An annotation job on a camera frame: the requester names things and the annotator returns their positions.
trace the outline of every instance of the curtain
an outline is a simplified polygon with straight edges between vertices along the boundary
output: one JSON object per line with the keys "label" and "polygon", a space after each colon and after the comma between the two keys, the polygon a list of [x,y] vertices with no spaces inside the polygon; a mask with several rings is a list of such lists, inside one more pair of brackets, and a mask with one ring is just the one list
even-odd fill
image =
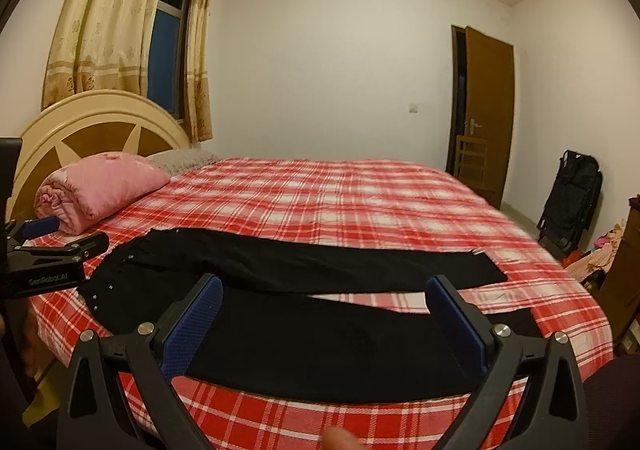
{"label": "curtain", "polygon": [[146,96],[158,0],[65,0],[54,34],[42,108],[82,91]]}
{"label": "curtain", "polygon": [[210,0],[191,0],[187,22],[185,128],[191,141],[210,140],[209,83],[205,71]]}

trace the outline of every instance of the pink blanket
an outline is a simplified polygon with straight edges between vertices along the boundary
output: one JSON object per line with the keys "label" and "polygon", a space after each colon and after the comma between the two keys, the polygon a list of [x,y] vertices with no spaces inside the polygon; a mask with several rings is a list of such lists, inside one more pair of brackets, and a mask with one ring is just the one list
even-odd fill
{"label": "pink blanket", "polygon": [[34,208],[38,217],[56,215],[61,231],[80,235],[169,179],[142,156],[103,152],[47,176],[36,192]]}

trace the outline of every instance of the pillow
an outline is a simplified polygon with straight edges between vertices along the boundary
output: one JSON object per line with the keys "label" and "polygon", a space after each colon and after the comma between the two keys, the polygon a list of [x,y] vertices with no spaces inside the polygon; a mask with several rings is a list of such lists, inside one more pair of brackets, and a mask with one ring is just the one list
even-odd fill
{"label": "pillow", "polygon": [[178,148],[146,156],[169,175],[180,175],[220,161],[218,156],[202,148]]}
{"label": "pillow", "polygon": [[103,152],[47,176],[36,192],[33,206],[38,217],[56,215],[61,231],[80,235],[169,180],[167,172],[142,156]]}

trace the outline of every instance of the mattress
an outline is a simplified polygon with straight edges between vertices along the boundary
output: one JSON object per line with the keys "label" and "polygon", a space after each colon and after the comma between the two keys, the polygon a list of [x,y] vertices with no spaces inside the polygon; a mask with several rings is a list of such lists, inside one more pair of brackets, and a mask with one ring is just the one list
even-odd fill
{"label": "mattress", "polygon": [[[484,313],[530,308],[543,335],[567,332],[583,379],[612,359],[610,327],[595,300],[525,232],[439,170],[390,160],[227,159],[172,178],[167,186],[85,235],[106,232],[111,249],[151,228],[176,227],[355,248],[482,251],[508,281],[463,290],[465,300]],[[77,238],[53,234],[39,239],[38,245],[55,246]],[[87,274],[100,260],[85,264]],[[326,298],[428,314],[421,293]],[[32,303],[40,337],[65,365],[84,329],[108,335],[75,289],[37,296]],[[317,449],[319,434],[331,425],[350,430],[374,449],[429,449],[467,398],[362,406],[311,404],[185,377],[172,383],[212,444],[231,449]],[[500,443],[525,384],[519,380],[513,385],[485,448]],[[123,375],[123,386],[136,418],[151,427],[130,376]]]}

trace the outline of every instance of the headboard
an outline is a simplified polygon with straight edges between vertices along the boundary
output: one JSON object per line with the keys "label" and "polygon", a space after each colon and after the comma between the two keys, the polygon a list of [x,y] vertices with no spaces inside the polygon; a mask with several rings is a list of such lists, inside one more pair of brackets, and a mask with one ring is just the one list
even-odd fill
{"label": "headboard", "polygon": [[99,152],[149,156],[187,148],[189,139],[162,107],[142,96],[114,90],[74,94],[48,107],[21,135],[7,218],[35,218],[33,200],[44,178],[69,163]]}

